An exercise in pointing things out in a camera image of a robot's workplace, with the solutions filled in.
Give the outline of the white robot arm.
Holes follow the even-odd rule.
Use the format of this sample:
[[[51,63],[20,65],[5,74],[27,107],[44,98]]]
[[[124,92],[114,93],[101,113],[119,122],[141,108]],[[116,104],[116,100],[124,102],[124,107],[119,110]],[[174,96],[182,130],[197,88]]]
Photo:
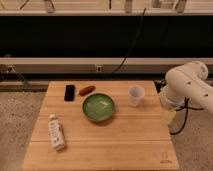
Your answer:
[[[163,121],[167,125],[185,98],[213,114],[213,87],[206,83],[208,73],[207,66],[201,61],[176,66],[166,73],[166,86],[161,89],[159,99],[164,110]]]

